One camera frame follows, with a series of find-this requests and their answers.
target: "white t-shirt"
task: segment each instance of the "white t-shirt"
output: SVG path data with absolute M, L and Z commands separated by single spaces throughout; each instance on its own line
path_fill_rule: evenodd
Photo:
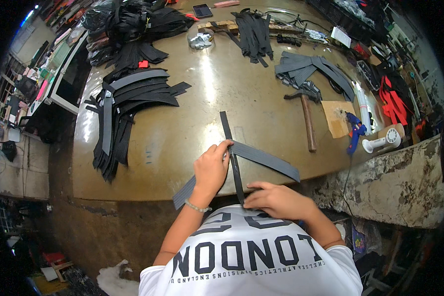
M 362 293 L 349 248 L 324 250 L 295 223 L 239 204 L 212 213 L 166 266 L 140 279 L 139 296 Z

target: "metal table surface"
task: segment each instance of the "metal table surface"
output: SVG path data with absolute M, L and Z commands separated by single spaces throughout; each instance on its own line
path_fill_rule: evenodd
M 329 25 L 305 3 L 293 1 L 288 4 L 285 9 L 303 11 L 302 19 L 310 17 L 325 24 L 325 27 Z M 230 12 L 245 7 L 269 10 L 269 7 L 255 5 L 213 9 L 214 16 L 200 23 L 234 19 Z M 196 27 L 197 23 L 190 31 L 197 30 Z M 325 56 L 365 85 L 342 53 L 333 49 L 332 52 L 324 51 L 324 46 L 313 49 L 314 45 L 308 43 L 301 47 L 278 44 L 272 39 L 275 58 L 270 61 L 266 57 L 269 67 L 264 68 L 260 63 L 250 63 L 248 57 L 243 57 L 241 50 L 225 34 L 217 33 L 214 40 L 213 46 L 199 51 L 189 48 L 186 34 L 154 42 L 154 47 L 169 53 L 169 57 L 152 67 L 168 69 L 171 75 L 169 85 L 185 81 L 192 87 L 177 96 L 180 107 L 159 106 L 136 114 L 128 147 L 129 165 L 125 167 L 119 164 L 112 183 L 104 182 L 101 172 L 92 167 L 93 150 L 98 140 L 98 116 L 85 109 L 87 104 L 81 103 L 72 159 L 74 197 L 112 201 L 171 199 L 194 174 L 193 161 L 212 144 L 224 140 L 220 111 L 227 112 L 235 140 L 291 163 L 298 168 L 302 180 L 349 166 L 346 148 L 350 138 L 345 136 L 333 139 L 322 106 L 313 102 L 310 104 L 318 148 L 316 153 L 308 151 L 301 99 L 284 100 L 283 96 L 293 93 L 295 89 L 283 85 L 274 74 L 274 65 L 279 63 L 281 52 L 286 50 L 307 56 Z M 112 71 L 112 67 L 104 67 L 92 69 L 81 101 L 100 92 L 102 78 Z M 321 90 L 324 100 L 344 100 L 343 96 L 332 90 L 322 74 L 315 72 L 309 80 Z M 388 122 L 384 123 L 381 108 L 371 92 L 366 87 L 364 91 L 378 131 L 387 126 Z M 354 109 L 360 118 L 356 100 Z M 361 162 L 370 157 L 363 151 L 359 141 L 354 161 Z M 238 159 L 243 184 L 256 180 L 276 184 L 292 182 L 290 178 L 271 169 L 241 157 Z M 234 193 L 233 174 L 229 166 L 227 180 L 219 195 Z

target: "bracelet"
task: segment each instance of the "bracelet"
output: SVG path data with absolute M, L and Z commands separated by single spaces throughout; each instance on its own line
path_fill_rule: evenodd
M 205 212 L 207 212 L 207 211 L 211 211 L 211 210 L 212 210 L 211 207 L 207 207 L 207 208 L 205 208 L 205 209 L 200 209 L 200 208 L 196 207 L 194 204 L 191 204 L 191 203 L 189 202 L 189 198 L 186 198 L 186 200 L 184 201 L 184 203 L 187 204 L 191 209 L 194 209 L 194 210 L 199 211 L 199 212 L 201 212 L 201 213 L 205 213 Z

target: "hand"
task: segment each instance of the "hand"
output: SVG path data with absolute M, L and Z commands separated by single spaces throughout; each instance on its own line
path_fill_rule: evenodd
M 244 208 L 258 208 L 277 219 L 307 220 L 318 211 L 314 201 L 286 186 L 256 181 L 248 188 L 261 188 L 250 194 Z
M 212 145 L 194 162 L 195 189 L 211 199 L 222 187 L 229 169 L 229 151 L 231 140 Z

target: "smartphone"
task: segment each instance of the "smartphone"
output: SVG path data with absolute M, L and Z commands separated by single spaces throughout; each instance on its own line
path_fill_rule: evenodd
M 194 10 L 195 17 L 198 19 L 210 18 L 213 16 L 212 12 L 209 9 L 209 6 L 207 6 L 207 4 L 193 6 L 193 10 Z

